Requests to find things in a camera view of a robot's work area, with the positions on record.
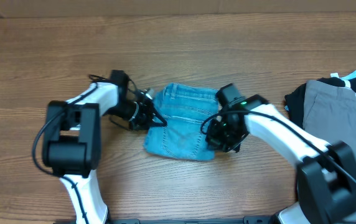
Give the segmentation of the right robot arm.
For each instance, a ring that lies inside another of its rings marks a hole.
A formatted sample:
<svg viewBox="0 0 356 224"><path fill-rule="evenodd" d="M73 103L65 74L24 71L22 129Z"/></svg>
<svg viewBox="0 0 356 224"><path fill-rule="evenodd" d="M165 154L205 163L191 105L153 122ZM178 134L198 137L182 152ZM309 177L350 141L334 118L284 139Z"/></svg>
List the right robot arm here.
<svg viewBox="0 0 356 224"><path fill-rule="evenodd" d="M214 151L240 150L247 135L268 143L296 170L295 204L244 223L356 223L356 159L344 142L330 144L299 128L260 95L243 96L232 83L216 93L221 110L201 128Z"/></svg>

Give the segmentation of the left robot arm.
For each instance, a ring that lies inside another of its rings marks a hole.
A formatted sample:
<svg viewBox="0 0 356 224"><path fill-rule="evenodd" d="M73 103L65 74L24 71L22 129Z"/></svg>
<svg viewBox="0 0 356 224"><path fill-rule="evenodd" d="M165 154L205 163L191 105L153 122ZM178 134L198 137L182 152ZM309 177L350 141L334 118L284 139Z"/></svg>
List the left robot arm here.
<svg viewBox="0 0 356 224"><path fill-rule="evenodd" d="M151 90L129 89L134 82L122 70L108 78L89 75L91 84L67 101L51 101L35 140L43 140L44 172L59 178L75 210L75 223L111 223L96 170L101 160L101 118L117 116L128 131L167 126L152 102Z"/></svg>

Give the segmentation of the light blue denim jeans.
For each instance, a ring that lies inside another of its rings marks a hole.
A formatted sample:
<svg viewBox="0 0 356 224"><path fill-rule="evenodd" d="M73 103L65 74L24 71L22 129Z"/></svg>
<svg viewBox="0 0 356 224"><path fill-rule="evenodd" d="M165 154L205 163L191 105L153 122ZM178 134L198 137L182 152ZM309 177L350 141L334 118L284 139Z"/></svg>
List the light blue denim jeans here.
<svg viewBox="0 0 356 224"><path fill-rule="evenodd" d="M153 103L167 121L165 127L150 128L144 148L150 154L193 161L210 161L215 153L208 148L200 127L218 112L217 90L170 83L156 94Z"/></svg>

